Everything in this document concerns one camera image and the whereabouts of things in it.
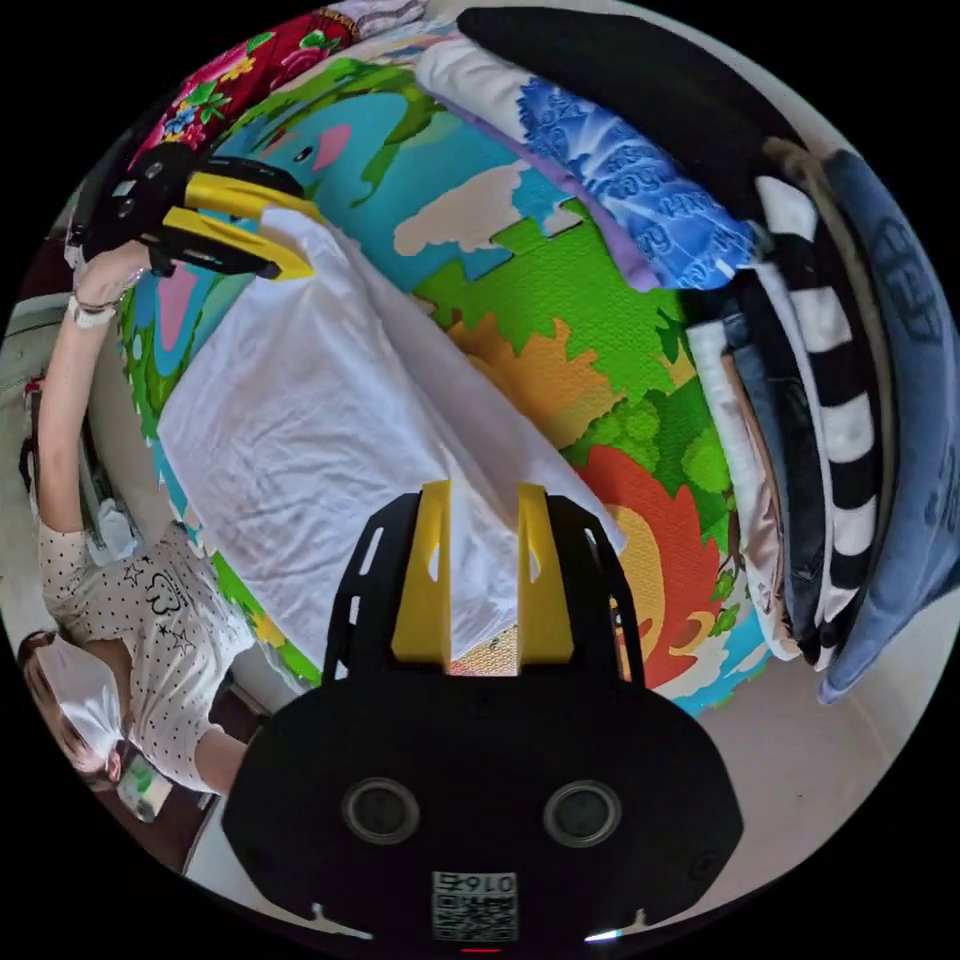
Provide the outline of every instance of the stack of folded clothes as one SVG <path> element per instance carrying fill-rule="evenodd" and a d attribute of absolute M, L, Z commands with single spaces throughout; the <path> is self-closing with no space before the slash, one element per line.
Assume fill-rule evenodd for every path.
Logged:
<path fill-rule="evenodd" d="M 814 157 L 668 30 L 542 7 L 457 27 L 421 87 L 581 197 L 631 286 L 683 291 L 764 637 L 838 699 L 960 585 L 960 334 L 919 240 L 860 157 Z"/>

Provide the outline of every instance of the colorful puzzle mat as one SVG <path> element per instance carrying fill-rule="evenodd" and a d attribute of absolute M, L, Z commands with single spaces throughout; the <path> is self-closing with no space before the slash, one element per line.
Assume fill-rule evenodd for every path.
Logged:
<path fill-rule="evenodd" d="M 292 173 L 580 472 L 628 537 L 647 684 L 696 714 L 756 676 L 767 648 L 731 553 L 730 477 L 677 296 L 628 287 L 576 200 L 417 88 L 416 58 L 451 29 L 397 31 L 324 61 L 244 114 L 217 152 Z M 142 280 L 122 313 L 143 436 L 198 551 L 203 530 L 157 421 L 250 280 L 181 265 Z M 210 552 L 274 659 L 316 683 L 318 665 Z M 456 671 L 496 661 L 485 646 Z"/>

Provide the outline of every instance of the blue printed fabric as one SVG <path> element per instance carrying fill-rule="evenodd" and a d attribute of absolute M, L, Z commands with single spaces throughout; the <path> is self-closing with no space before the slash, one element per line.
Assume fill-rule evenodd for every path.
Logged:
<path fill-rule="evenodd" d="M 824 169 L 867 254 L 899 420 L 890 526 L 821 687 L 820 699 L 831 703 L 919 611 L 960 584 L 960 332 L 919 237 L 877 175 L 843 150 Z"/>
<path fill-rule="evenodd" d="M 753 263 L 751 225 L 616 114 L 542 77 L 521 87 L 517 107 L 530 148 L 577 178 L 633 238 L 662 287 L 715 290 Z"/>

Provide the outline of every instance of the orange lion print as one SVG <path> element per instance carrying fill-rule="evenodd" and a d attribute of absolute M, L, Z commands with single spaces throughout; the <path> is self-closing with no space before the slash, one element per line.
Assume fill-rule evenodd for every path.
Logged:
<path fill-rule="evenodd" d="M 693 651 L 716 623 L 720 551 L 714 540 L 702 542 L 690 490 L 671 497 L 622 451 L 593 447 L 577 472 L 627 537 L 620 562 L 640 624 L 646 686 L 655 689 L 696 663 Z"/>

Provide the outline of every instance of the woman's arm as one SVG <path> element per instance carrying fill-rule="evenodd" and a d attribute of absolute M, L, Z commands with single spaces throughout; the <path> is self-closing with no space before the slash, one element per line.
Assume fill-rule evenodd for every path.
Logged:
<path fill-rule="evenodd" d="M 149 269 L 149 253 L 131 242 L 87 265 L 76 289 L 85 306 L 115 303 Z M 57 533 L 83 529 L 80 510 L 80 435 L 90 400 L 93 372 L 111 323 L 82 329 L 67 310 L 50 358 L 37 424 L 37 508 Z"/>
<path fill-rule="evenodd" d="M 247 745 L 219 728 L 208 730 L 197 744 L 197 773 L 214 793 L 226 796 L 247 752 Z"/>

